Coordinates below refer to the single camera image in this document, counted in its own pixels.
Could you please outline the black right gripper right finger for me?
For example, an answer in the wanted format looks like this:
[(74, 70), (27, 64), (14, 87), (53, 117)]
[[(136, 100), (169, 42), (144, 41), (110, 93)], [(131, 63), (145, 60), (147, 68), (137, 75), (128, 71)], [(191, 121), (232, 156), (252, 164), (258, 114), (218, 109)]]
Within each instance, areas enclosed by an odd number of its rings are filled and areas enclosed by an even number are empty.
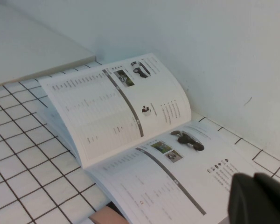
[(264, 173), (255, 173), (254, 180), (264, 191), (273, 208), (280, 214), (280, 182)]

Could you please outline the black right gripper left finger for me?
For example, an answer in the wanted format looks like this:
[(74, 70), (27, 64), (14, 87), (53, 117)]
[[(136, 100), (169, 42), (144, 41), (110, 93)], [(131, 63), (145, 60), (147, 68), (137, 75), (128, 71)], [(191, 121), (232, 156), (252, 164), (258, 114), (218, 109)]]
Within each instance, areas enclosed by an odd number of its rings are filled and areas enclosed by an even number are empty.
[(257, 203), (263, 192), (248, 175), (235, 174), (231, 182), (228, 215), (231, 224), (260, 224), (260, 208)]

